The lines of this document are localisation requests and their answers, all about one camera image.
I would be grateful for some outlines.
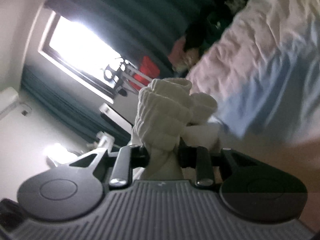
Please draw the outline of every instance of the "white bedsheet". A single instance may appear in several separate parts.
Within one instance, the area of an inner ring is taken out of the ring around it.
[[[319,0],[250,0],[189,72],[192,92],[214,97],[238,137],[320,136],[319,16]]]

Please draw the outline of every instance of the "dark green curtain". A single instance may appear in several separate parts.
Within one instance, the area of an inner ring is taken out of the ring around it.
[[[160,77],[172,76],[167,55],[174,42],[212,0],[48,0],[46,6],[78,21],[139,65],[149,56]]]
[[[59,89],[32,66],[24,66],[21,86],[38,100],[56,119],[87,142],[94,142],[99,131],[115,137],[115,144],[126,146],[131,135],[114,122],[107,122]]]

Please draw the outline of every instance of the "red bag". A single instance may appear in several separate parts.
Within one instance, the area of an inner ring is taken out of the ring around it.
[[[139,71],[145,75],[147,75],[150,78],[157,78],[160,75],[160,70],[157,67],[156,64],[153,63],[153,61],[148,57],[144,56],[142,59],[141,66],[139,68]],[[139,74],[134,74],[132,76],[135,80],[139,81],[141,84],[148,85],[150,83],[149,80],[146,80],[144,77],[140,76]],[[135,88],[136,90],[140,90],[141,87],[133,83],[132,81],[129,81],[130,85]]]

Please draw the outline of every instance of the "white towel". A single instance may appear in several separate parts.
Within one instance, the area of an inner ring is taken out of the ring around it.
[[[188,123],[205,123],[217,109],[206,94],[189,95],[191,82],[182,78],[154,79],[140,90],[132,143],[150,154],[141,179],[183,179],[175,147]]]

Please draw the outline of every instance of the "window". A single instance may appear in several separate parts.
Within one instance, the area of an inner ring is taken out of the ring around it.
[[[84,25],[56,16],[44,43],[43,51],[107,96],[114,98],[117,71],[124,61],[121,55]]]

